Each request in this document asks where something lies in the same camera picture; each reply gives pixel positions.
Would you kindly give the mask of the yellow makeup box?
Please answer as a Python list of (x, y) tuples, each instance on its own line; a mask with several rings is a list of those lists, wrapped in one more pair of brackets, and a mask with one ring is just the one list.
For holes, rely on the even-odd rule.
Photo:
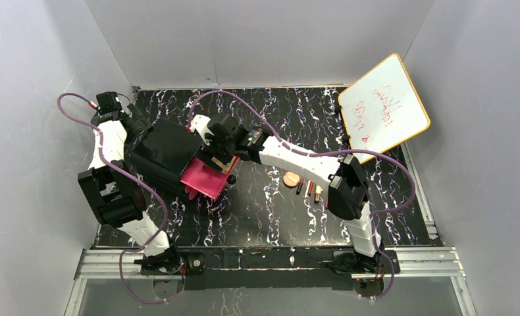
[(227, 163), (223, 163), (215, 157), (212, 158), (212, 162), (219, 168), (219, 172), (222, 174), (230, 174), (238, 161), (239, 158), (237, 157), (233, 157), (231, 161)]

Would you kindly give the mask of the black drawer organizer cabinet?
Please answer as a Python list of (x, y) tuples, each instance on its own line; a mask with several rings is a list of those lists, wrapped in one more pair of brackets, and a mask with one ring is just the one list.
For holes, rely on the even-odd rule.
[(189, 200), (182, 174), (202, 146), (200, 136), (182, 125), (159, 120), (129, 150), (129, 164), (149, 186), (162, 194)]

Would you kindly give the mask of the round peach compact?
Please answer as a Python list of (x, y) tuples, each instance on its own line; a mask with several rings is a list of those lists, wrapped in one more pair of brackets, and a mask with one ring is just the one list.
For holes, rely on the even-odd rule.
[(301, 177), (293, 172), (286, 172), (283, 176), (283, 183), (289, 188), (295, 188), (301, 182)]

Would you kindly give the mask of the gold beige concealer tube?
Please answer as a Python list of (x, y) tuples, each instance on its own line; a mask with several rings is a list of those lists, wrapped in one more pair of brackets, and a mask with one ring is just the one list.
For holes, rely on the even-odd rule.
[(322, 188), (319, 185), (315, 186), (315, 197), (314, 203), (320, 203), (321, 201)]

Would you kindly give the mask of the white cosmetic pencil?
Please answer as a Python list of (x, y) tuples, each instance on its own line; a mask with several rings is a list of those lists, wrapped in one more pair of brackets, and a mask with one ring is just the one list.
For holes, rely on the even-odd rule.
[(304, 198), (310, 198), (310, 197), (311, 197), (311, 196), (308, 196), (308, 195), (307, 195), (307, 190), (308, 190), (309, 182), (310, 182), (310, 180), (308, 181), (307, 186), (306, 186), (306, 188), (305, 188), (305, 195), (304, 195)]

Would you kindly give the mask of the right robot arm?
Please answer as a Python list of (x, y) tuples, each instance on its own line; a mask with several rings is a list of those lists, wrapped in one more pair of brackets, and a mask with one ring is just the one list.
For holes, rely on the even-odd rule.
[(377, 273), (382, 266), (381, 237), (373, 228), (365, 169), (356, 157), (320, 156), (275, 136), (266, 125), (245, 128), (232, 116), (195, 115), (188, 130), (200, 136), (199, 159), (217, 172), (235, 157), (292, 172), (327, 193), (326, 209), (344, 221), (353, 245), (354, 269)]

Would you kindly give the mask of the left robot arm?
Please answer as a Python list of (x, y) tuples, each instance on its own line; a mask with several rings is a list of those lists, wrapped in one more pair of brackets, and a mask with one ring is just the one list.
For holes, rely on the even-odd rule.
[(146, 213), (142, 188), (126, 177), (124, 143), (130, 116), (122, 105), (97, 106), (91, 119), (95, 126), (94, 153), (88, 169), (78, 175), (78, 183), (97, 221), (129, 235), (143, 249), (137, 263), (144, 269), (173, 273), (181, 266), (180, 254), (168, 234), (160, 230)]

